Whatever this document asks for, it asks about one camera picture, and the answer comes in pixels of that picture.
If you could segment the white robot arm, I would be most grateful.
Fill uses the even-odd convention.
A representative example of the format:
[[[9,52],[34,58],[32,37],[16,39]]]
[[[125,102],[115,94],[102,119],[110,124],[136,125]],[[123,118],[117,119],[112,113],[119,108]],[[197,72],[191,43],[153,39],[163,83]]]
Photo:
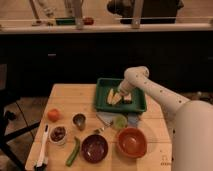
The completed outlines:
[[[145,66],[124,71],[118,94],[127,96],[134,88],[175,115],[171,171],[213,171],[213,105],[190,100],[151,81]]]

